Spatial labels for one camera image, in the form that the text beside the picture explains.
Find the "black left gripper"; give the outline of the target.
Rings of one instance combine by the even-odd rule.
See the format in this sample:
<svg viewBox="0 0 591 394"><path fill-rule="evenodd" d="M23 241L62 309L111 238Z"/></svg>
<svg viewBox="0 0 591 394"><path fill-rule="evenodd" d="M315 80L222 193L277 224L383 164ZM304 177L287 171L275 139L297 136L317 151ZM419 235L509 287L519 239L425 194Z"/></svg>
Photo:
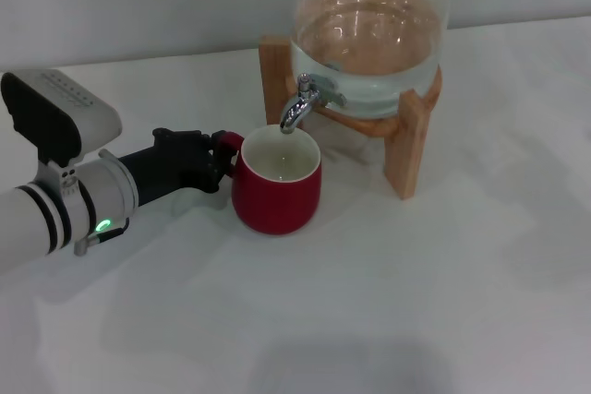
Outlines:
<svg viewBox="0 0 591 394"><path fill-rule="evenodd" d="M208 135L161 127L152 135L152 146L119 159L134 180L140 206L184 188L213 194L224 177L234 176L236 153L225 153L225 130Z"/></svg>

